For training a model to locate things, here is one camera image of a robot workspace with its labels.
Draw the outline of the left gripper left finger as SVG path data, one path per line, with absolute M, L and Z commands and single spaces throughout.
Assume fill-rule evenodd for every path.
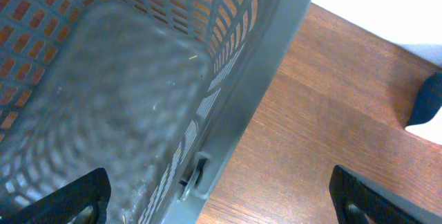
M 86 223 L 105 223 L 111 197 L 111 183 L 103 167 L 67 184 L 16 214 L 3 217 L 2 223 L 69 223 L 88 207 Z

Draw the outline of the dark grey plastic basket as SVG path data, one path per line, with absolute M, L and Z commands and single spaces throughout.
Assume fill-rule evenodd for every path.
M 311 0 L 1 0 L 1 219 L 103 167 L 105 223 L 195 223 Z

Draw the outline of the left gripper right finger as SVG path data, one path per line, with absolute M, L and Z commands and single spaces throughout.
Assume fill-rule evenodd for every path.
M 440 223 L 441 217 L 399 195 L 335 165 L 329 193 L 339 223 Z

